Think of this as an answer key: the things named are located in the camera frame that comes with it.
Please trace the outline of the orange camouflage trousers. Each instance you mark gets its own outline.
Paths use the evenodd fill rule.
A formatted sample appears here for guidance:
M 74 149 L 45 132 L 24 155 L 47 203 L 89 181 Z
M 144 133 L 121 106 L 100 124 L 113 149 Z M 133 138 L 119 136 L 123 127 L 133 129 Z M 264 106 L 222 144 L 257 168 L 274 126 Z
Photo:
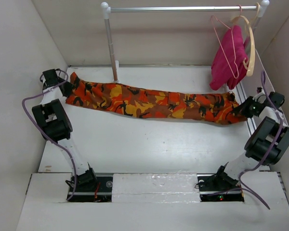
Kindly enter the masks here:
M 232 92 L 187 94 L 136 88 L 119 83 L 96 83 L 70 76 L 73 86 L 66 103 L 82 108 L 112 112 L 140 119 L 192 119 L 230 125 L 245 122 L 236 114 L 239 106 Z

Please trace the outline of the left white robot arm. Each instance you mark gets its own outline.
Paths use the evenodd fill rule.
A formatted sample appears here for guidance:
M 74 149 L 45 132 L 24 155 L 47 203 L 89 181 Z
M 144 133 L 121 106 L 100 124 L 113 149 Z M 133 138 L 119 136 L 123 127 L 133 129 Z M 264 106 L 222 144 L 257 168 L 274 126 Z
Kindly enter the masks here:
M 42 72 L 40 81 L 43 83 L 43 99 L 40 104 L 32 107 L 32 113 L 37 126 L 42 130 L 43 138 L 54 142 L 72 170 L 71 180 L 66 183 L 79 191 L 94 191 L 98 179 L 93 168 L 78 152 L 71 136 L 71 122 L 60 101 L 71 94 L 72 87 L 68 78 L 61 78 L 60 74 L 60 69 Z

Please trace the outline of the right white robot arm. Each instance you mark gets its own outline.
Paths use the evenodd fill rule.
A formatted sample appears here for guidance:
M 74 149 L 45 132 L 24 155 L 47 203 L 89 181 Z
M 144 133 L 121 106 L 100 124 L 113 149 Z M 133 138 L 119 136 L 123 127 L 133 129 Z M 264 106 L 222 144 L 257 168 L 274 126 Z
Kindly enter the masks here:
M 285 96 L 264 91 L 254 97 L 248 97 L 238 108 L 235 115 L 246 118 L 254 116 L 262 119 L 254 133 L 245 144 L 245 153 L 237 159 L 220 166 L 211 176 L 210 182 L 220 190 L 236 187 L 239 176 L 244 172 L 254 171 L 260 166 L 276 164 L 289 147 L 289 127 L 283 121 L 280 107 Z

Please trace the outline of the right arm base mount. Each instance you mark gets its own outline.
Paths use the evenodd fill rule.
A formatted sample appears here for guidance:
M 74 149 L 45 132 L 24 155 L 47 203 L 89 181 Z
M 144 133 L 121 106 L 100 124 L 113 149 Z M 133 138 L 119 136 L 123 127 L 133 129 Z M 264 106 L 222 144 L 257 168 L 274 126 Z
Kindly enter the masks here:
M 244 196 L 237 185 L 216 174 L 197 174 L 195 189 L 199 190 L 201 202 L 244 202 Z

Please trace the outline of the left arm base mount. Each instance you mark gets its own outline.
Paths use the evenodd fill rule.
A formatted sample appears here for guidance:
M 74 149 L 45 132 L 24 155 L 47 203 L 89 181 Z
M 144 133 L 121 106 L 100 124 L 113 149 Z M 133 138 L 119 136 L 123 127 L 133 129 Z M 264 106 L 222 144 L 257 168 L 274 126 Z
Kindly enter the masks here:
M 66 180 L 66 184 L 69 186 L 67 198 L 72 196 L 68 202 L 108 203 L 112 201 L 113 174 L 98 174 L 97 182 L 93 186 L 77 185 L 74 193 L 72 181 Z

